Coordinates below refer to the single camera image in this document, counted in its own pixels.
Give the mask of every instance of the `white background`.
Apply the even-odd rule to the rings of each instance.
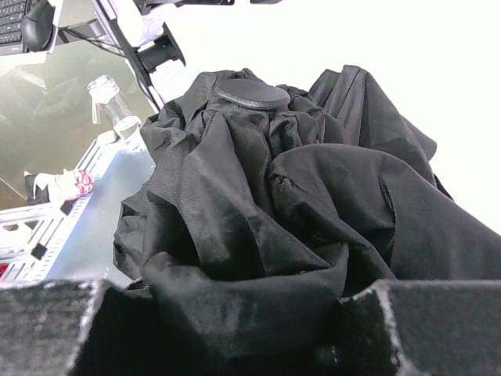
[[[500,7],[474,1],[236,3],[172,7],[166,21],[188,67],[166,64],[168,73],[159,72],[164,96],[183,94],[201,71],[249,67],[269,84],[309,89],[326,68],[358,65],[437,141],[432,166],[456,202],[501,233]]]

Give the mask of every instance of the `crumpled black fabric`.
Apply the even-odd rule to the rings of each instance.
[[[118,266],[142,277],[197,358],[311,348],[341,296],[376,279],[499,279],[501,237],[461,209],[436,144],[372,75],[326,70],[286,110],[214,93],[200,74],[142,128],[156,162],[122,204]]]

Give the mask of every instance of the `tiled floor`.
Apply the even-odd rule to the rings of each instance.
[[[61,25],[94,18],[90,0],[65,0]],[[23,172],[58,173],[73,168],[90,142],[111,125],[92,123],[87,84],[112,76],[132,109],[153,111],[118,56],[87,42],[56,47],[42,65],[0,67],[0,210],[23,203]]]

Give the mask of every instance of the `computer mouse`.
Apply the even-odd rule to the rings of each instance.
[[[37,2],[23,18],[21,38],[23,46],[32,52],[42,51],[52,37],[54,7],[47,0]]]

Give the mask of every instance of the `keyboard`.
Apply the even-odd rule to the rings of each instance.
[[[0,56],[26,52],[21,23],[37,0],[0,0]]]

